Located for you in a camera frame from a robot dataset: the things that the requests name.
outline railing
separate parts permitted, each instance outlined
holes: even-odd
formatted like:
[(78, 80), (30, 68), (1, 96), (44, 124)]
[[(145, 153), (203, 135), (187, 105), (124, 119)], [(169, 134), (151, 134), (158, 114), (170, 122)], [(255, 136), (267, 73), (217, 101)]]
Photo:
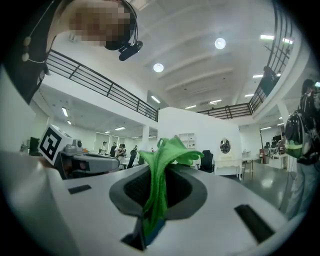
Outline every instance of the railing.
[(158, 111), (120, 85), (55, 50), (51, 50), (46, 64), (50, 71), (112, 99), (151, 120), (158, 122)]
[(270, 55), (264, 67), (263, 78), (249, 102), (253, 112), (265, 101), (276, 86), (282, 70), (287, 66), (294, 43), (292, 39), (292, 20), (274, 0), (272, 5), (274, 10), (274, 38), (271, 45), (268, 45), (267, 42), (263, 45), (270, 51)]
[(208, 115), (210, 117), (219, 119), (232, 119), (253, 114), (250, 103), (237, 104), (232, 106), (224, 106), (219, 108), (212, 108), (209, 110), (199, 111), (197, 113)]

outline white pillar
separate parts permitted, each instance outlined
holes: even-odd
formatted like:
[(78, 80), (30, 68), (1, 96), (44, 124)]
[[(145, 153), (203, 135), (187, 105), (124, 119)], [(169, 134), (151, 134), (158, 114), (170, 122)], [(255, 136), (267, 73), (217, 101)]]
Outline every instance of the white pillar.
[(141, 142), (141, 146), (140, 146), (139, 150), (143, 150), (143, 151), (150, 151), (151, 150), (150, 148), (148, 148), (149, 130), (150, 130), (150, 126), (148, 126), (148, 125), (143, 126), (142, 142)]
[(280, 114), (282, 116), (282, 122), (284, 123), (284, 126), (286, 126), (288, 118), (289, 118), (289, 111), (287, 109), (287, 106), (286, 106), (284, 100), (283, 99), (280, 100), (277, 103), (277, 106), (278, 106)]

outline green cloth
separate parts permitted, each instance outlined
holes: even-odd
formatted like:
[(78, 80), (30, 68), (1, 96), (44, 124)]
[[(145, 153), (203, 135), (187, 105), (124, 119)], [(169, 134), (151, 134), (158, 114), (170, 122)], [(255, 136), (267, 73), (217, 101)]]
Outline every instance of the green cloth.
[(168, 208), (166, 166), (175, 160), (179, 164), (191, 166), (193, 160), (204, 157), (199, 151), (187, 149), (177, 136), (172, 139), (161, 138), (157, 147), (157, 152), (139, 152), (140, 156), (149, 164), (151, 171), (150, 197), (143, 208), (145, 236), (153, 231), (158, 220), (164, 219)]

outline gray equipment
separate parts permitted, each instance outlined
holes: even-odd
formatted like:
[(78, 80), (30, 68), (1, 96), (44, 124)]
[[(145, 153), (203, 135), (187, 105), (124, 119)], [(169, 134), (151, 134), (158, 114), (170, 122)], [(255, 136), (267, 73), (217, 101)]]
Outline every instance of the gray equipment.
[(117, 158), (83, 152), (78, 139), (66, 145), (54, 163), (63, 180), (107, 174), (118, 171), (119, 165)]

